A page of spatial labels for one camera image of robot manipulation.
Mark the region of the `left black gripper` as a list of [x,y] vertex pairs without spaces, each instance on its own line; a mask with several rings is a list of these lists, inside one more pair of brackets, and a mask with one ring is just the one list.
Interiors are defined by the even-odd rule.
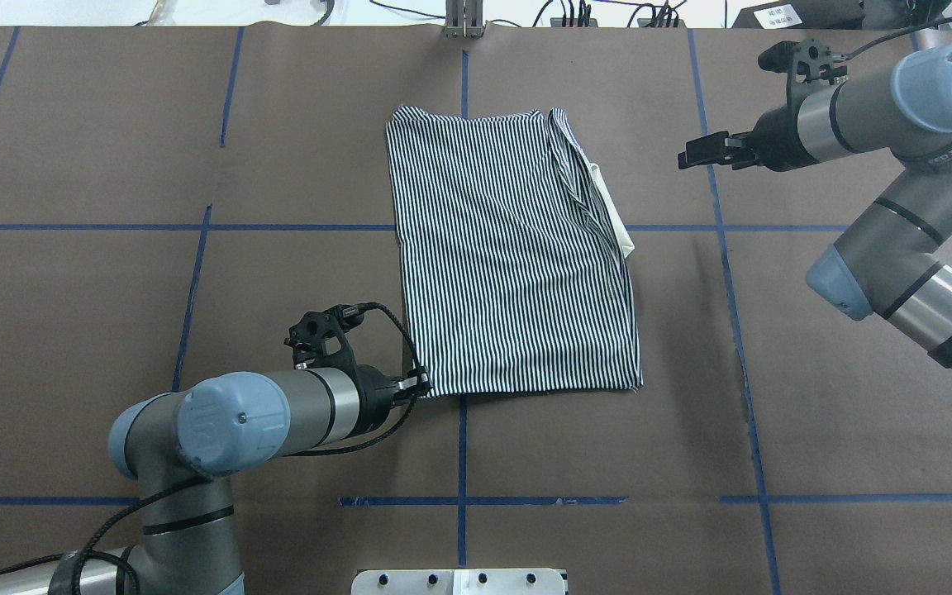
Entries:
[[369,304],[337,305],[307,312],[288,328],[284,344],[293,351],[296,368],[310,373],[330,395],[329,437],[366,436],[389,418],[401,402],[421,399],[433,391],[427,372],[390,377],[373,366],[360,364],[347,338],[365,320]]

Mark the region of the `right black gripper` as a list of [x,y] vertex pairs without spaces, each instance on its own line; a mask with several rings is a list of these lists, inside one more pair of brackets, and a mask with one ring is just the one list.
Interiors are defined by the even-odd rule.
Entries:
[[752,166],[790,172],[816,164],[798,135],[798,113],[806,98],[841,83],[842,58],[816,38],[781,41],[757,56],[763,71],[786,76],[785,102],[765,112],[751,132],[718,131],[688,140],[678,154],[678,169],[719,165],[733,170]]

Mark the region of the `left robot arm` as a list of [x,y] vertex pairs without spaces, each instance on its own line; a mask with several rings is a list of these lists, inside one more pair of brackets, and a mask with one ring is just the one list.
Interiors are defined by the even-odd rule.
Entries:
[[397,432],[433,388],[407,328],[412,368],[359,363],[348,332],[381,302],[308,312],[288,329],[293,369],[234,372],[151,397],[111,426],[108,452],[140,498],[79,549],[0,569],[0,594],[242,594],[231,477],[280,457],[348,455]]

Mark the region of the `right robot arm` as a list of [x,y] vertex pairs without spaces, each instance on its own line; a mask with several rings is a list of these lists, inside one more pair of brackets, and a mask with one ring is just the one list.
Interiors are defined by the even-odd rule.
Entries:
[[786,76],[786,101],[752,131],[688,140],[680,169],[762,166],[774,172],[891,151],[902,173],[827,248],[808,287],[855,321],[882,317],[952,370],[952,42],[850,78],[847,56],[809,38],[759,54]]

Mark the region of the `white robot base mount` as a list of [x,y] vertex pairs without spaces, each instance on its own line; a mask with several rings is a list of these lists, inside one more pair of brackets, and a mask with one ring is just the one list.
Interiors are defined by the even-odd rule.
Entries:
[[568,594],[567,572],[552,568],[368,569],[351,594]]

